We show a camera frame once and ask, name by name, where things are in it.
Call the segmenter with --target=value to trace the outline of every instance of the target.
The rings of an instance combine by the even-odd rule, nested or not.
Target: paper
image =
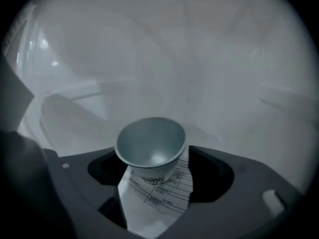
[[[158,237],[187,209],[193,191],[188,151],[165,184],[147,184],[127,167],[118,188],[128,230],[148,239]]]

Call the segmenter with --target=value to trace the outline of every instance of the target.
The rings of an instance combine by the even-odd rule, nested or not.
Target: cup
[[[122,129],[115,145],[117,156],[152,185],[167,182],[185,150],[183,127],[166,118],[147,118],[129,124]]]

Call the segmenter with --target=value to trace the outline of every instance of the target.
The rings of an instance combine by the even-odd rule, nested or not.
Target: receipt
[[[188,151],[179,158],[165,184],[147,184],[128,166],[118,189],[128,230],[147,239],[158,237],[187,209],[193,191]]]

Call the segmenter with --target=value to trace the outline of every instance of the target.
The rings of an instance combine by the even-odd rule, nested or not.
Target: printed design on cup
[[[147,178],[147,177],[141,176],[141,178],[148,184],[159,185],[159,184],[163,184],[164,183],[165,176],[162,176],[162,177],[159,177],[159,178]]]

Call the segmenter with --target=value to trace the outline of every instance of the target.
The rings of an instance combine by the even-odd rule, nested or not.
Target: cup rim
[[[180,148],[180,150],[177,152],[177,154],[175,154],[172,158],[166,160],[165,162],[162,162],[162,163],[159,163],[159,164],[156,164],[156,165],[137,165],[137,164],[134,164],[134,163],[131,163],[129,161],[127,161],[124,157],[121,156],[119,150],[118,150],[118,138],[121,134],[121,132],[126,128],[128,127],[129,125],[133,124],[133,123],[136,123],[140,120],[146,120],[146,119],[156,119],[156,118],[161,118],[161,119],[166,119],[166,120],[170,120],[172,122],[175,122],[177,123],[182,129],[183,129],[183,132],[184,132],[184,135],[185,135],[185,138],[184,138],[184,143],[182,145],[182,147]],[[178,122],[172,120],[172,119],[168,119],[168,118],[164,118],[164,117],[149,117],[149,118],[144,118],[144,119],[138,119],[128,125],[126,125],[124,128],[121,129],[120,133],[118,134],[117,138],[116,138],[116,143],[115,143],[115,147],[114,147],[114,150],[115,150],[115,153],[116,155],[118,156],[118,158],[120,160],[122,160],[124,163],[126,163],[127,165],[129,166],[132,166],[132,167],[136,167],[136,168],[143,168],[143,169],[152,169],[152,168],[157,168],[157,167],[161,167],[161,166],[165,166],[167,164],[170,164],[172,162],[174,162],[176,159],[178,159],[178,157],[183,153],[183,151],[185,150],[186,148],[186,134],[185,134],[185,130],[184,128],[182,127],[181,124],[179,124]]]

